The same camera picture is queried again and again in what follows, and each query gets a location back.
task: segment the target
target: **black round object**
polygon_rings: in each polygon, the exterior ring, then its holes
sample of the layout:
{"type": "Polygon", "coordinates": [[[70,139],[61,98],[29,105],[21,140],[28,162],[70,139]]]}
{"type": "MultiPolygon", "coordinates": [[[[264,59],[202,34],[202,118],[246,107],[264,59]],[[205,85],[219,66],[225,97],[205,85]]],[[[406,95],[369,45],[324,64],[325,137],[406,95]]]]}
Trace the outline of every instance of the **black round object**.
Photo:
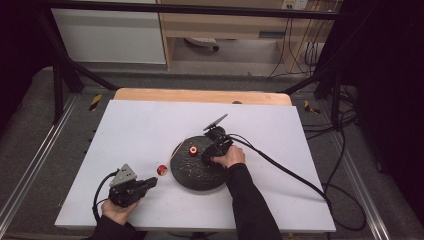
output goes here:
{"type": "Polygon", "coordinates": [[[211,144],[212,141],[205,136],[191,137],[184,141],[171,159],[172,175],[179,184],[195,191],[208,191],[225,182],[226,174],[221,164],[202,161],[201,153],[211,144]],[[196,146],[199,152],[194,157],[189,153],[192,146],[196,146]]]}

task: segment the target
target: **small round object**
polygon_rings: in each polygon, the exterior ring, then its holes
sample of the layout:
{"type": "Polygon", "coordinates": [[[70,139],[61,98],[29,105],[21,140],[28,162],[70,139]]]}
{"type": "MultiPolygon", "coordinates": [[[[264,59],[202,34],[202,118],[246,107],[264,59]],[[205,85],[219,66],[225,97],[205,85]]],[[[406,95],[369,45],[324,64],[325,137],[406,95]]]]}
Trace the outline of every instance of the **small round object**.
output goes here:
{"type": "Polygon", "coordinates": [[[197,156],[197,147],[196,146],[191,146],[190,149],[188,150],[188,153],[192,157],[197,156]]]}
{"type": "Polygon", "coordinates": [[[160,175],[160,176],[165,176],[166,173],[168,172],[168,168],[165,165],[160,165],[158,167],[158,169],[156,170],[156,172],[160,175]]]}

